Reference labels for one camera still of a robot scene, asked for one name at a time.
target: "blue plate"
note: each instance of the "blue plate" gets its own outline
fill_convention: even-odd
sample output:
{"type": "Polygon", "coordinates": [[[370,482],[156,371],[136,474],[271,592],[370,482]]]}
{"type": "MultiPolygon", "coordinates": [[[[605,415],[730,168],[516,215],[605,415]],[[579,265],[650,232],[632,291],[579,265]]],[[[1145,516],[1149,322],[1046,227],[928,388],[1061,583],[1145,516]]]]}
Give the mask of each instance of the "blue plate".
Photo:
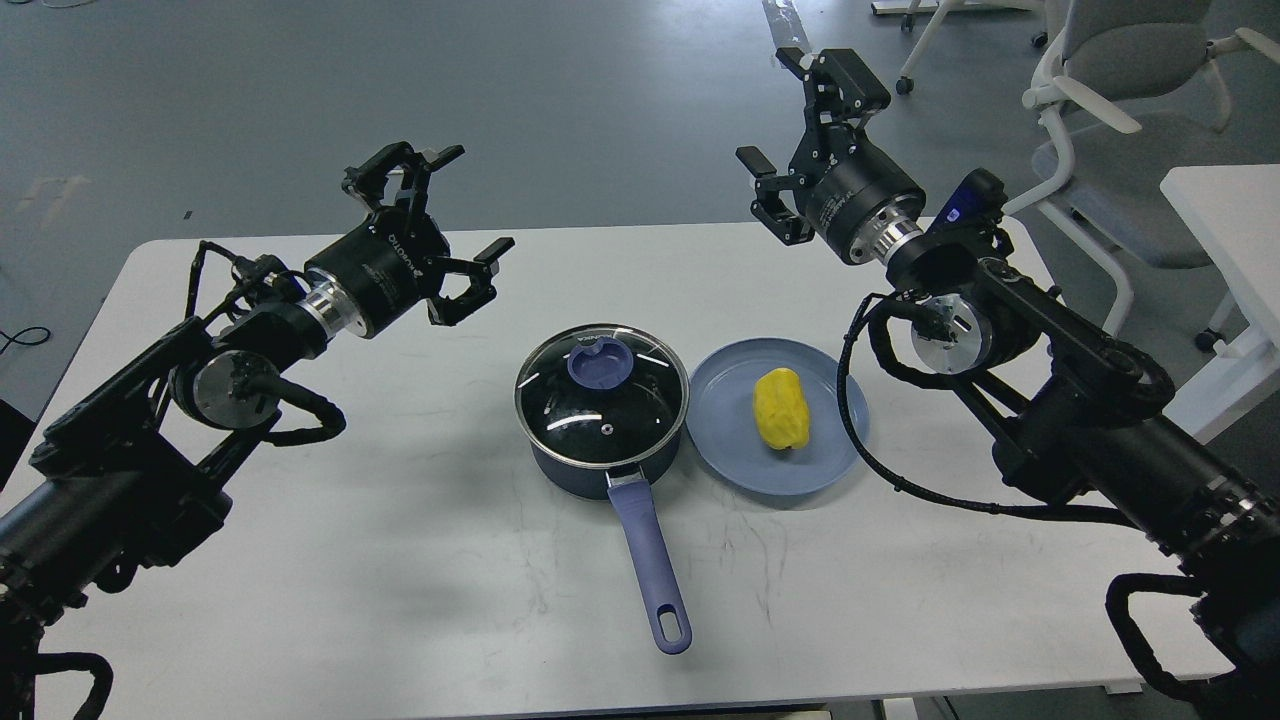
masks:
{"type": "MultiPolygon", "coordinates": [[[[846,382],[854,428],[865,438],[867,398],[852,378],[846,382]]],[[[776,337],[726,345],[703,360],[689,384],[689,437],[710,469],[735,486],[772,496],[808,495],[858,464],[836,409],[836,361],[815,347],[776,337]],[[755,428],[755,382],[774,368],[791,368],[804,387],[809,445],[800,450],[772,450],[755,428]]]]}

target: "purple lid knob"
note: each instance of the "purple lid knob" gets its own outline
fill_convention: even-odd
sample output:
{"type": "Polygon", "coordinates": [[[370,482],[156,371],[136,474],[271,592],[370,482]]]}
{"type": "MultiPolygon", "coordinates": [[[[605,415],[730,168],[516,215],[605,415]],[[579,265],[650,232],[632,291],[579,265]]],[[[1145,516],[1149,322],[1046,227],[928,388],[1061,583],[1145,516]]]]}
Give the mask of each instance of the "purple lid knob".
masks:
{"type": "Polygon", "coordinates": [[[626,343],[602,337],[593,345],[579,345],[568,354],[568,377],[590,389],[613,389],[631,377],[635,355],[626,343]]]}

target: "chair caster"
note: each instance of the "chair caster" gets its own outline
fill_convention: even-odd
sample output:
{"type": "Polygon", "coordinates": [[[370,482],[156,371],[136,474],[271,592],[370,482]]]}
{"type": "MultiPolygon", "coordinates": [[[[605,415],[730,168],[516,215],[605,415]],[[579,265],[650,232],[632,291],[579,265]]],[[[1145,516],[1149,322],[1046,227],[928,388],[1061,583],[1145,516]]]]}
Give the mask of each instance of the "chair caster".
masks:
{"type": "Polygon", "coordinates": [[[1226,337],[1215,331],[1213,328],[1204,328],[1203,331],[1196,333],[1196,350],[1201,352],[1213,352],[1213,343],[1220,340],[1226,340],[1226,337]]]}

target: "yellow bell pepper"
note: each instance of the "yellow bell pepper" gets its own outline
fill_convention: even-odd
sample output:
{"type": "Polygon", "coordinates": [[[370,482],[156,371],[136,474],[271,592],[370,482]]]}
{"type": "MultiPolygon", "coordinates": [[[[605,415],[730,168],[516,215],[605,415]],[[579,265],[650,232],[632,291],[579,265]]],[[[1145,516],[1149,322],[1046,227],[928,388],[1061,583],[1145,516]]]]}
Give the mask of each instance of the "yellow bell pepper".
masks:
{"type": "Polygon", "coordinates": [[[755,429],[773,450],[799,450],[809,445],[809,404],[800,375],[791,368],[769,370],[755,382],[751,396],[755,429]]]}

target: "cooking pot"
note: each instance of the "cooking pot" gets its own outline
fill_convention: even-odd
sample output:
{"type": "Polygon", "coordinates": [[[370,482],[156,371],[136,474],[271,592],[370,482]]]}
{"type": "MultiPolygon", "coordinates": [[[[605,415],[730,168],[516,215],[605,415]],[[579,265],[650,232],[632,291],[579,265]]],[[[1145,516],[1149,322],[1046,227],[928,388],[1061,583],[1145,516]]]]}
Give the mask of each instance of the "cooking pot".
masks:
{"type": "Polygon", "coordinates": [[[684,652],[692,633],[649,489],[675,460],[689,410],[689,375],[680,359],[635,328],[572,328],[525,360],[516,410],[538,466],[553,483],[613,505],[653,639],[668,655],[684,652]]]}

